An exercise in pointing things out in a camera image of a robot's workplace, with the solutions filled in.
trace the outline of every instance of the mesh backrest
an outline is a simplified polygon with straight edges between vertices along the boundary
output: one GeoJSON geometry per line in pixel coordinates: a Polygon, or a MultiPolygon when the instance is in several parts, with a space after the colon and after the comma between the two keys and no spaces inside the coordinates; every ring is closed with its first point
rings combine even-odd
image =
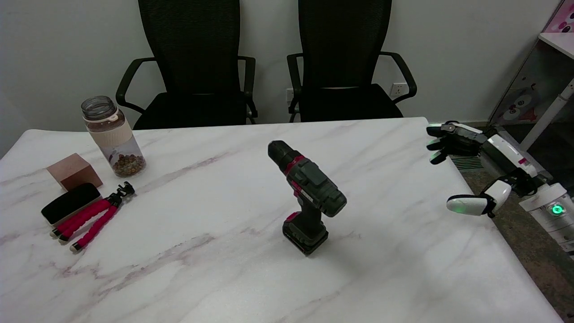
{"type": "Polygon", "coordinates": [[[303,86],[371,84],[391,0],[299,0],[303,86]]]}
{"type": "Polygon", "coordinates": [[[239,0],[139,0],[168,93],[239,91],[239,0]]]}

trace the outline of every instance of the black office chair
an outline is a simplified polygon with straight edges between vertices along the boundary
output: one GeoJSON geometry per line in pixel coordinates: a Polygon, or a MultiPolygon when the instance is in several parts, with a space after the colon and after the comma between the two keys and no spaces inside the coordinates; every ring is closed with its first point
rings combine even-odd
{"type": "Polygon", "coordinates": [[[247,117],[255,123],[255,59],[238,56],[239,0],[138,2],[154,57],[131,62],[115,95],[119,105],[142,113],[134,129],[244,125],[247,117]],[[238,60],[245,61],[243,92],[238,60]],[[146,110],[126,102],[127,88],[145,61],[157,62],[166,88],[146,110]]]}
{"type": "Polygon", "coordinates": [[[303,53],[287,56],[294,94],[291,122],[297,112],[302,122],[402,117],[396,103],[413,97],[417,85],[401,55],[380,51],[390,12],[391,0],[299,0],[303,53]],[[391,100],[371,84],[379,55],[397,63],[408,94],[391,100]],[[303,57],[303,86],[297,57],[303,57]],[[334,87],[346,89],[329,89],[334,87]]]}

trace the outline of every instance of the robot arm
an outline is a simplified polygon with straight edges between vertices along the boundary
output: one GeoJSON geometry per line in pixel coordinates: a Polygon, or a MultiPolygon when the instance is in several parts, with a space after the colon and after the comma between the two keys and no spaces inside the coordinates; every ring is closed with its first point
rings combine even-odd
{"type": "Polygon", "coordinates": [[[436,137],[426,146],[437,151],[430,159],[432,164],[445,161],[448,155],[479,156],[485,169],[498,176],[478,195],[448,198],[449,210],[494,217],[493,212],[506,202],[511,191],[519,197],[528,196],[520,206],[574,259],[574,202],[562,185],[546,184],[547,178],[495,132],[483,133],[456,121],[431,124],[426,131],[436,137]]]}
{"type": "Polygon", "coordinates": [[[442,163],[448,155],[479,156],[483,164],[489,165],[499,175],[478,195],[454,195],[448,198],[447,208],[453,212],[493,217],[493,212],[506,202],[511,191],[519,196],[534,194],[537,187],[544,184],[537,181],[538,173],[534,166],[495,133],[483,133],[456,121],[430,124],[426,132],[437,137],[426,146],[431,151],[437,151],[430,158],[432,164],[442,163]]]}

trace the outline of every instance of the electrical outlet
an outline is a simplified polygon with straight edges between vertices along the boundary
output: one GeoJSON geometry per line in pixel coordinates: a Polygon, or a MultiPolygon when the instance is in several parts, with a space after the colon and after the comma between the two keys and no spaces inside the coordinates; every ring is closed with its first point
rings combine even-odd
{"type": "Polygon", "coordinates": [[[406,94],[408,90],[409,88],[406,86],[406,83],[393,83],[389,96],[400,97],[401,95],[406,94]]]}

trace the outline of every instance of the chair seat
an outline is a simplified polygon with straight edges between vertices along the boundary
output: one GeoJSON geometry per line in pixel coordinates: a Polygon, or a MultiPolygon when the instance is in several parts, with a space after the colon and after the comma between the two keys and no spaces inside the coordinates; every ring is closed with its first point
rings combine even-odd
{"type": "Polygon", "coordinates": [[[244,125],[246,118],[243,92],[192,94],[182,98],[160,93],[139,117],[134,130],[244,125]]]}
{"type": "Polygon", "coordinates": [[[302,122],[402,118],[378,84],[350,89],[306,89],[299,100],[302,122]]]}

